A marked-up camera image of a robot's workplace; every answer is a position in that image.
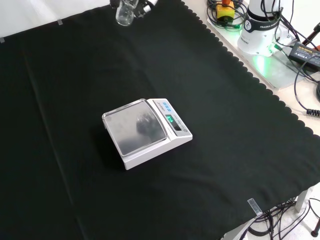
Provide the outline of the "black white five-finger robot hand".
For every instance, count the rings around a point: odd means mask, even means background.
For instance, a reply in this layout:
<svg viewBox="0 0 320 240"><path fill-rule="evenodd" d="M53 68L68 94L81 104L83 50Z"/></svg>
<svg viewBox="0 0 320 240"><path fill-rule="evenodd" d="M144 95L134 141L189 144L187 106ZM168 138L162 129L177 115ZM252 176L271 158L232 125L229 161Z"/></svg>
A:
<svg viewBox="0 0 320 240"><path fill-rule="evenodd" d="M110 0L112 8L117 9L117 15L142 18L156 6L158 0Z"/></svg>

